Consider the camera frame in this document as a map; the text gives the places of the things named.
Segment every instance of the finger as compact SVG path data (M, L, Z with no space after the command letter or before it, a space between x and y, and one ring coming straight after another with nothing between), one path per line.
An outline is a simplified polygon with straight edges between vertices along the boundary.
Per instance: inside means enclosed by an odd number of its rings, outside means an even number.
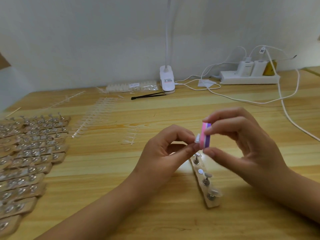
M166 148L174 141L183 141L186 144L194 143L195 135L188 129L178 125L171 125L160 131L155 137L158 143Z
M261 143L261 138L264 137L262 129L256 124L252 123L245 117L235 117L230 119L223 119L214 122L209 128L204 131L205 135L225 134L230 132L237 132L252 144Z
M192 143L190 145L186 145L184 148L180 149L176 153L168 156L168 159L174 163L177 170L178 167L180 167L185 161L187 161L199 150L200 145L198 143Z
M203 153L211 157L215 162L221 166L231 170L240 175L246 169L246 161L238 157L234 157L218 148L207 147L203 149Z
M177 152L178 150L181 150L185 146L186 146L185 144L170 144L167 147L167 153L168 155L170 155L173 152Z
M226 109L215 111L212 114L210 114L208 117L203 119L202 121L205 123L213 124L218 120L235 118L235 117L245 117L246 119L250 120L256 125L259 125L256 119L252 116L252 114L246 111L242 107L226 108Z

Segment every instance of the tweezers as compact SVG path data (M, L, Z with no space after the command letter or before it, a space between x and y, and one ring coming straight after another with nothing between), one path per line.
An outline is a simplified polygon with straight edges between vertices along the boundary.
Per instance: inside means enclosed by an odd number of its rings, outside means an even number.
M139 98L150 98L150 97L158 97L158 96L165 96L166 95L166 94L160 94L160 93L164 93L164 92L156 92L156 93L151 93L151 94L147 94L147 95L131 97L131 100L139 99Z

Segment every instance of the power strip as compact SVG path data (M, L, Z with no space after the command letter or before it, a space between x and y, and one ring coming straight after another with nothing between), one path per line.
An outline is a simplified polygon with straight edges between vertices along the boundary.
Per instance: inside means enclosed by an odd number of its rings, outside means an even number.
M221 81L220 84L278 84L280 76L278 74L274 76L249 76L241 77L237 75L237 71L223 71L220 72Z

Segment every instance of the wooden table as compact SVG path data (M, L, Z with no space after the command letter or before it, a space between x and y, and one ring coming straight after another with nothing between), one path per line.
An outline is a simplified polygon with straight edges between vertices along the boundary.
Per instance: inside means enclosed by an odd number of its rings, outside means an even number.
M295 89L296 72L281 72L283 95ZM39 110L66 95L86 91L58 108ZM276 85L225 85L219 93L246 100L278 98ZM320 182L320 143L295 128L284 116L279 101L262 106L232 101L208 91L179 86L174 94L130 100L122 93L110 118L80 138L68 138L66 160L46 176L46 194L9 239L33 239L120 184L133 170L145 143L161 129L177 124L195 134L201 119L212 111L243 106L277 142L286 163ZM320 137L320 77L301 71L298 94L285 101L291 118ZM33 116L57 113L71 116L71 125L106 94L96 88L34 92L8 108L14 114ZM138 127L133 145L122 145L128 128ZM213 136L211 146L240 156L230 139ZM224 198L219 208L207 210L190 163L185 162L158 194L129 216L111 239L319 239L319 225L259 194L237 175L204 158L214 184Z

